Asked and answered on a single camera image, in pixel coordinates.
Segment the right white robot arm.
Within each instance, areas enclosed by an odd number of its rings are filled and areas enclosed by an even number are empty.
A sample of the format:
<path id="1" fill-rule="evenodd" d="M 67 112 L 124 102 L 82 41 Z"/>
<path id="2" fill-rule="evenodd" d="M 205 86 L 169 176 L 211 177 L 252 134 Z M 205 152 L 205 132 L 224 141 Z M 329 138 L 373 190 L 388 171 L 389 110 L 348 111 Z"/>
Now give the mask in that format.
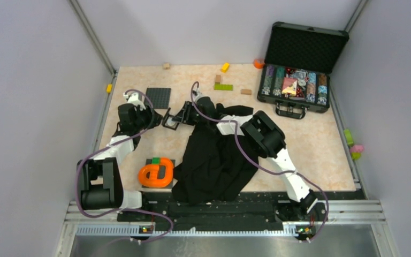
<path id="1" fill-rule="evenodd" d="M 286 185 L 292 213 L 300 221 L 314 214 L 314 186 L 299 174 L 285 142 L 284 132 L 263 111 L 234 105 L 225 107 L 203 96 L 187 101 L 182 121 L 194 126 L 181 163 L 174 170 L 172 193 L 192 205 L 208 200 L 234 200 L 261 169 L 271 162 L 270 174 Z"/>

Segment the black garment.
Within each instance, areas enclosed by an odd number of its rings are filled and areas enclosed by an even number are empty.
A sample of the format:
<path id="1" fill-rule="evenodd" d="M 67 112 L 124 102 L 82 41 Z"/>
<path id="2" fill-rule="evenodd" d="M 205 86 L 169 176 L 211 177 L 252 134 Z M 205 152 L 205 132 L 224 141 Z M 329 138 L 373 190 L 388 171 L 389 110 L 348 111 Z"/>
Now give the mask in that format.
<path id="1" fill-rule="evenodd" d="M 232 134 L 221 135 L 216 123 L 201 118 L 174 169 L 173 198 L 190 205 L 235 200 L 256 174 L 259 158 L 244 136 L 238 139 L 237 145 Z"/>

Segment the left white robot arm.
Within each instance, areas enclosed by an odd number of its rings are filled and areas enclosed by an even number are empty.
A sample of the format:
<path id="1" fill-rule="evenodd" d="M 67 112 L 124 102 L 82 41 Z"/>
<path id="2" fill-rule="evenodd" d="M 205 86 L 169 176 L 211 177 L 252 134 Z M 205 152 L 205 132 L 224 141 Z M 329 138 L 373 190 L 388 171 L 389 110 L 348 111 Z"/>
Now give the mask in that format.
<path id="1" fill-rule="evenodd" d="M 118 107 L 119 122 L 110 142 L 77 165 L 77 204 L 85 210 L 130 209 L 137 221 L 150 215 L 140 191 L 123 189 L 121 162 L 136 150 L 140 135 L 162 121 L 150 105 L 126 103 Z"/>

